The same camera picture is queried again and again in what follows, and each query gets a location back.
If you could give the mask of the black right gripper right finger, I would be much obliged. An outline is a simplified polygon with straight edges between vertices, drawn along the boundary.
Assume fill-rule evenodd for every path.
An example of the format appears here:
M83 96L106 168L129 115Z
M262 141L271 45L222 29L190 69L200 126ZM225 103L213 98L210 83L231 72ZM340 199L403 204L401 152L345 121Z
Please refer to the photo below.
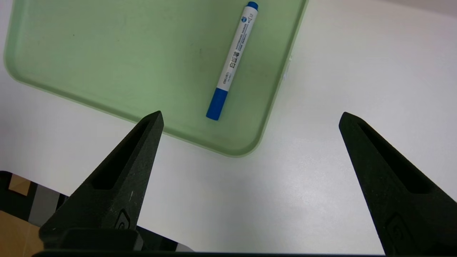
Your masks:
M387 255L455 255L457 204L363 119L338 124Z

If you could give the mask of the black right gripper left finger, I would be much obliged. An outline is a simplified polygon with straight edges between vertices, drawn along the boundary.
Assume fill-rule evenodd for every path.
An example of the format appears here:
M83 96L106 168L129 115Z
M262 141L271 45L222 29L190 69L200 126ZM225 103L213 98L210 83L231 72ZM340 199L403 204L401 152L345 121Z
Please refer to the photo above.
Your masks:
M142 118L41 226L45 250L141 250L136 230L164 120Z

